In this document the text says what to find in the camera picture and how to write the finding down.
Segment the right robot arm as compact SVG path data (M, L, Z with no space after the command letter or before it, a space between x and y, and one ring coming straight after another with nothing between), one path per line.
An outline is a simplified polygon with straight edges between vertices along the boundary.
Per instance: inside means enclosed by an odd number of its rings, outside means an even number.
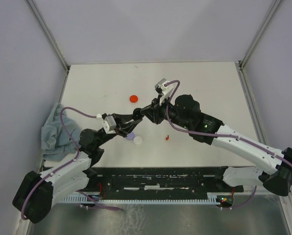
M199 102L190 94L180 95L175 103L158 98L134 115L146 117L155 124L167 120L172 128L189 134L195 141L226 149L247 161L252 167L226 167L214 179L219 191L235 186L263 186L278 196L288 196L292 185L292 148L269 147L239 134L221 120L200 110Z

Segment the white earbud charging case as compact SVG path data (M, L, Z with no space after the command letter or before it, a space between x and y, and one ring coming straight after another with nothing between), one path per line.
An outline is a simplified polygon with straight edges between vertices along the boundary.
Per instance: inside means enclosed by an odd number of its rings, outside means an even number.
M143 143L143 138L140 137L140 136L135 136L135 137L133 138L133 143L134 143L135 145L140 145L140 144Z

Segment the purple earbud charging case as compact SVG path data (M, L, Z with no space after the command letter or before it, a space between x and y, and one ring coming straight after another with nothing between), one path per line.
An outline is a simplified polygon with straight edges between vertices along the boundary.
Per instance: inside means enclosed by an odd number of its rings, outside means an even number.
M132 141L132 140L134 140L135 137L136 137L136 136L135 136L135 133L134 133L134 132L131 132L131 133L129 133L129 134L126 136L126 139L129 140L129 141Z

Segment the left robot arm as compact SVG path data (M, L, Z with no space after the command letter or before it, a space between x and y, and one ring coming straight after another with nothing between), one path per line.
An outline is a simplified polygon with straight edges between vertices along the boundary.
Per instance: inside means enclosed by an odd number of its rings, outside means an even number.
M131 115L103 114L102 128L84 129L80 133L76 156L61 165L37 173L27 173L12 201L23 220L38 223L51 208L71 193L97 187L96 173L91 169L102 157L100 148L116 136L126 137L142 121L140 109Z

